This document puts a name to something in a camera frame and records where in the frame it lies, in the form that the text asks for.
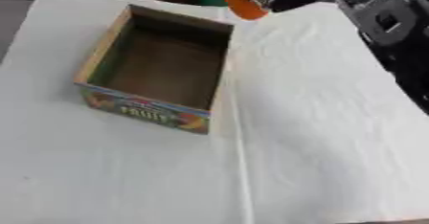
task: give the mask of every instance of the cardboard box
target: cardboard box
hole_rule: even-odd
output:
[[[233,26],[128,6],[75,78],[94,108],[208,133]]]

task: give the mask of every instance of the box wall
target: box wall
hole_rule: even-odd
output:
[[[80,92],[92,108],[142,121],[207,134],[210,113],[161,101],[130,96],[92,85],[80,85]]]

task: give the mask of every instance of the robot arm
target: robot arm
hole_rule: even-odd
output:
[[[287,11],[317,1],[336,3],[358,34],[395,76],[402,90],[429,114],[428,0],[250,0],[262,9]]]

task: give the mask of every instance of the table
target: table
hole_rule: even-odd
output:
[[[236,25],[210,136],[86,108],[74,73],[127,3]],[[429,122],[330,4],[258,22],[36,0],[0,66],[5,223],[346,223],[429,215]]]

